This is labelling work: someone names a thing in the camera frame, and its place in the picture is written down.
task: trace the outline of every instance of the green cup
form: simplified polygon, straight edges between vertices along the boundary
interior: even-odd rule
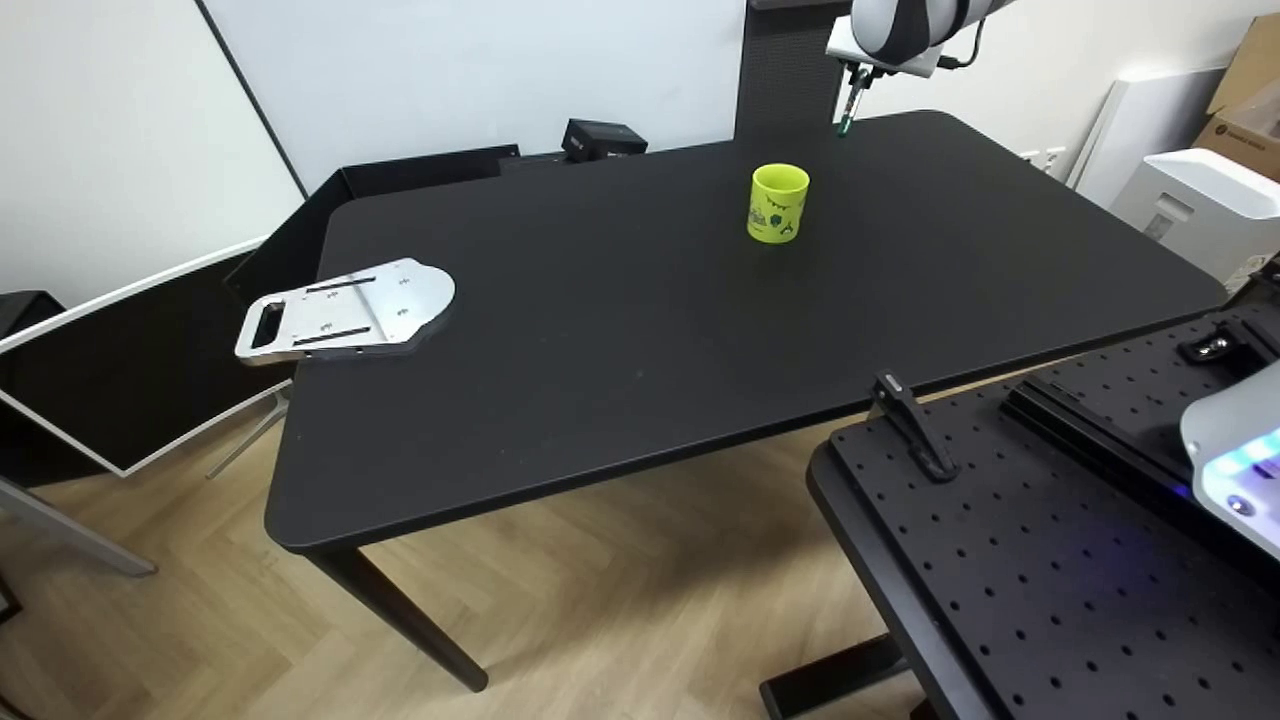
[[[762,166],[753,173],[748,235],[755,243],[793,243],[801,235],[807,173],[801,166]]]

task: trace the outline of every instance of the white wall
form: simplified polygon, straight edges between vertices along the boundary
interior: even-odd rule
[[[0,292],[82,306],[298,199],[191,0],[0,0]]]
[[[748,0],[210,0],[291,170],[486,146],[560,151],[565,122],[650,149],[732,135]]]
[[[882,82],[859,117],[945,107],[1012,151],[1076,151],[1111,76],[1222,68],[1263,14],[1280,0],[1015,0],[978,68]]]

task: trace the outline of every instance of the perforated plate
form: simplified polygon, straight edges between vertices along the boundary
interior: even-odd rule
[[[1015,427],[1005,396],[924,410],[957,485],[930,485],[890,425],[832,436],[1005,711],[1275,716],[1280,600]]]
[[[1280,342],[1280,313],[1267,299],[1216,313],[1195,325],[1177,325],[1130,343],[1088,351],[1079,362],[1037,371],[1039,386],[1057,387],[1079,418],[1092,418],[1107,433],[1126,436],[1143,456],[1179,467],[1192,481],[1190,452],[1179,449],[1179,411],[1195,396],[1214,396],[1241,377],[1225,367],[1195,367],[1179,362],[1179,343],[1206,342],[1222,322],[1247,322]]]

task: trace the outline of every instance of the white box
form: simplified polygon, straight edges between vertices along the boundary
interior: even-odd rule
[[[1280,186],[1207,149],[1150,155],[1111,211],[1229,292],[1280,254]]]

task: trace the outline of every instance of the floor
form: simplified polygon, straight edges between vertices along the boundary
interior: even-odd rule
[[[249,425],[135,481],[44,488],[156,577],[114,577],[0,515],[26,606],[0,623],[7,704],[42,720],[739,720],[763,716],[762,680],[886,632],[803,488],[827,425],[375,544],[494,673],[467,694],[265,536],[281,433],[221,467]],[[920,685],[896,675],[814,716],[914,704]]]

